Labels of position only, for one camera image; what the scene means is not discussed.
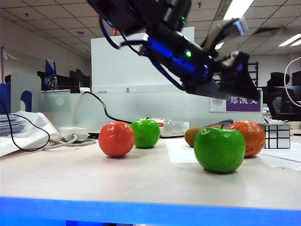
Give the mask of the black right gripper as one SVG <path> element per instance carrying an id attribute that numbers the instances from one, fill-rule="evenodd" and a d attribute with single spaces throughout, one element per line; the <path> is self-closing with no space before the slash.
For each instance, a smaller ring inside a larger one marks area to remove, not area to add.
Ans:
<path id="1" fill-rule="evenodd" d="M 189 94 L 229 99 L 230 95 L 237 95 L 252 100 L 259 100 L 261 95 L 248 72 L 249 54 L 242 51 L 234 51 L 220 60 L 215 60 L 208 55 L 204 65 L 204 80 L 210 80 L 203 84 L 185 85 L 185 91 Z M 213 79 L 214 74 L 220 74 L 220 85 Z"/>

